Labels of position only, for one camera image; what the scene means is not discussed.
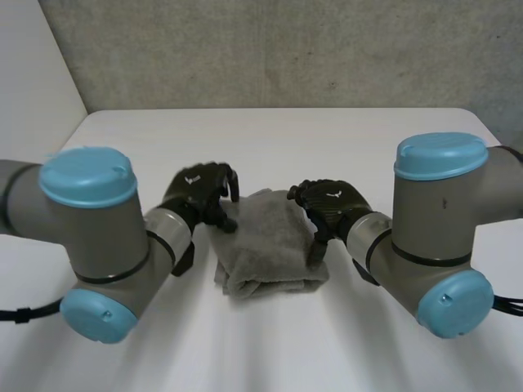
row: logo on robotic hand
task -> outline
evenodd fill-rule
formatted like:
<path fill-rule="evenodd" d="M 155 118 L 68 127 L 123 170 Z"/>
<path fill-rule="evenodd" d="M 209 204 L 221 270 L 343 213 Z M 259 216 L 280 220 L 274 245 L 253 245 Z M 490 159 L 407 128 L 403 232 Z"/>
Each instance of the logo on robotic hand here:
<path fill-rule="evenodd" d="M 197 180 L 199 180 L 201 177 L 200 176 L 196 176 L 196 177 L 193 177 L 193 178 L 187 178 L 186 177 L 186 183 L 191 185 L 193 182 L 196 182 Z"/>
<path fill-rule="evenodd" d="M 341 190 L 337 194 L 327 194 L 327 196 L 330 196 L 331 198 L 340 198 L 341 195 L 342 195 Z"/>

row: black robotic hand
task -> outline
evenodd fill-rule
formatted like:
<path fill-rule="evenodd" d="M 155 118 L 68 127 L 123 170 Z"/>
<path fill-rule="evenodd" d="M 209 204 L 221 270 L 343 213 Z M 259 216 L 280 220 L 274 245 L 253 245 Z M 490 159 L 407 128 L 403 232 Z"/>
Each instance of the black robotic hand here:
<path fill-rule="evenodd" d="M 289 190 L 287 199 L 294 199 L 318 229 L 307 258 L 312 268 L 323 260 L 329 240 L 346 240 L 350 221 L 372 211 L 360 192 L 339 180 L 304 180 Z"/>
<path fill-rule="evenodd" d="M 191 231 L 200 222 L 233 233 L 237 224 L 227 217 L 220 197 L 239 200 L 238 176 L 227 163 L 199 163 L 179 171 L 163 196 L 163 206 L 188 222 Z"/>

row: black cable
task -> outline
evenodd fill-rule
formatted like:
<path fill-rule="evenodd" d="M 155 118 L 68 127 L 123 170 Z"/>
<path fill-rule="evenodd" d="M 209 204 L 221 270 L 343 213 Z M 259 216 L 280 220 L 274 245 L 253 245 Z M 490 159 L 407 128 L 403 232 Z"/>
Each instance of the black cable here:
<path fill-rule="evenodd" d="M 17 310 L 0 310 L 0 321 L 14 321 L 15 324 L 22 324 L 28 323 L 30 320 L 35 318 L 40 319 L 42 317 L 51 316 L 60 311 L 61 302 L 62 298 L 36 309 L 19 308 Z"/>
<path fill-rule="evenodd" d="M 492 309 L 512 316 L 523 317 L 523 306 L 516 304 L 523 304 L 523 299 L 494 296 Z"/>

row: white wall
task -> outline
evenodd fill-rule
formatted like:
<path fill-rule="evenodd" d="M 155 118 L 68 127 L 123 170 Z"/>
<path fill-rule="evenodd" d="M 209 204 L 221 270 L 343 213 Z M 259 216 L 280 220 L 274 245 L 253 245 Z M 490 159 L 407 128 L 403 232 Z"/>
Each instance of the white wall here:
<path fill-rule="evenodd" d="M 0 0 L 0 158 L 42 162 L 87 113 L 37 0 Z"/>

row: gray towel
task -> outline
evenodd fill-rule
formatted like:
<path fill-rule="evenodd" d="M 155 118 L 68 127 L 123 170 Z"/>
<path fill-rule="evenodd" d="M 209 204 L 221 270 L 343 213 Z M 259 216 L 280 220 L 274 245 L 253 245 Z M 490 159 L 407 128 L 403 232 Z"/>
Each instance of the gray towel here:
<path fill-rule="evenodd" d="M 302 209 L 286 198 L 287 191 L 264 189 L 222 202 L 227 215 L 238 222 L 233 234 L 208 227 L 218 256 L 214 281 L 234 298 L 272 292 L 311 292 L 329 279 L 327 266 L 309 270 L 306 258 L 313 236 Z"/>

